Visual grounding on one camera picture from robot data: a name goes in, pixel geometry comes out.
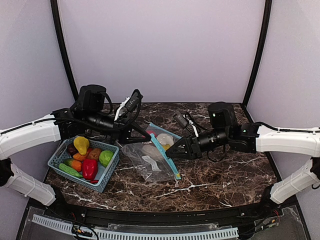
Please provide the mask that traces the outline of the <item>yellow toy potato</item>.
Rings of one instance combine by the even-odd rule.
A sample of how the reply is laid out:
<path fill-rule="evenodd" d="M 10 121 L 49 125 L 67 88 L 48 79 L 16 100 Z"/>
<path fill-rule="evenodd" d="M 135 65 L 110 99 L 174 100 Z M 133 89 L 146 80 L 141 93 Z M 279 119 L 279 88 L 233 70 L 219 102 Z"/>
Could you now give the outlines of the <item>yellow toy potato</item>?
<path fill-rule="evenodd" d="M 164 149 L 165 151 L 167 151 L 170 147 L 171 147 L 171 146 L 170 146 L 169 144 L 166 144 L 166 145 L 163 146 L 163 149 Z"/>

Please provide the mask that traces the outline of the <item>large clear zip bag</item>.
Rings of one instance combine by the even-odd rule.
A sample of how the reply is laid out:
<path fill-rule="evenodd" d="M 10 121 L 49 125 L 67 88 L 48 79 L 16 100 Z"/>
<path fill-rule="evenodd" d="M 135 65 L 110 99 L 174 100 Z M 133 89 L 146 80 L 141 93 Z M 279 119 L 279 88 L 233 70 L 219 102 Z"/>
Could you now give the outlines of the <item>large clear zip bag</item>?
<path fill-rule="evenodd" d="M 174 134 L 162 127 L 159 127 L 153 123 L 150 123 L 146 132 L 151 135 L 151 142 L 161 152 L 165 153 L 170 147 L 172 147 L 182 137 Z"/>

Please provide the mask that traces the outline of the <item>large red toy apple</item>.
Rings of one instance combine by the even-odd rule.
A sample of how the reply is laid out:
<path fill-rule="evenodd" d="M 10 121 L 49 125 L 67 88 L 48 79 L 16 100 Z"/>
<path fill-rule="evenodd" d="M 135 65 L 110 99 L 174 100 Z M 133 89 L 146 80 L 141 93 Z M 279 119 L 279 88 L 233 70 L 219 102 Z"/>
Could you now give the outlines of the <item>large red toy apple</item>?
<path fill-rule="evenodd" d="M 155 137 L 157 137 L 157 133 L 156 133 L 155 131 L 153 131 L 153 130 L 146 130 L 146 132 L 147 132 L 149 135 L 153 134 Z"/>

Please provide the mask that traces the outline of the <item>small clear zip bag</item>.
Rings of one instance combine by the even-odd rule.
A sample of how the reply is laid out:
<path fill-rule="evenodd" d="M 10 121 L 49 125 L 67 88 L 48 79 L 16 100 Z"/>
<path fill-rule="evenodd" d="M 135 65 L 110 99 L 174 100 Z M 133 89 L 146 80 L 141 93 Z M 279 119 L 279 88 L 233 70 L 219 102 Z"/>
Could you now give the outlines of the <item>small clear zip bag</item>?
<path fill-rule="evenodd" d="M 128 157 L 147 182 L 165 182 L 180 180 L 181 174 L 173 160 L 166 156 L 166 152 L 160 152 L 160 157 L 150 157 L 142 152 L 144 145 L 155 145 L 149 142 L 126 144 L 121 148 L 122 153 Z"/>

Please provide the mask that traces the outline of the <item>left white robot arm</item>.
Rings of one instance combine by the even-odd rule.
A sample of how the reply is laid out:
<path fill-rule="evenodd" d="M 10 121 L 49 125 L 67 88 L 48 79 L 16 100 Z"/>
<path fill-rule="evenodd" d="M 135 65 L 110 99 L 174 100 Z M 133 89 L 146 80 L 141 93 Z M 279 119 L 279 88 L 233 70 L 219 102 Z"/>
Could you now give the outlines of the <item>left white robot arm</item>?
<path fill-rule="evenodd" d="M 87 130 L 109 137 L 111 143 L 149 142 L 151 136 L 137 123 L 143 95 L 135 89 L 117 109 L 101 85 L 80 88 L 78 98 L 69 108 L 62 108 L 35 121 L 0 133 L 0 185 L 13 189 L 44 206 L 63 202 L 60 190 L 23 172 L 10 157 L 46 143 L 67 140 Z"/>

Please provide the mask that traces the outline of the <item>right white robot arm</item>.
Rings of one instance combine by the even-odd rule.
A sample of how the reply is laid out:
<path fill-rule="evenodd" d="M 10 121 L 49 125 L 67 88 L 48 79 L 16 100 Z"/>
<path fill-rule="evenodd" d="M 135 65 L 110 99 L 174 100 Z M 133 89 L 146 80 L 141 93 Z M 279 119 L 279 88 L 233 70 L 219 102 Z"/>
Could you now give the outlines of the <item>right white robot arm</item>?
<path fill-rule="evenodd" d="M 182 137 L 166 150 L 169 158 L 200 159 L 204 152 L 220 146 L 243 153 L 283 152 L 307 155 L 310 159 L 284 180 L 268 186 L 261 203 L 276 206 L 307 187 L 320 183 L 320 129 L 281 128 L 264 122 L 238 124 L 234 107 L 214 102 L 207 108 L 212 131 Z"/>

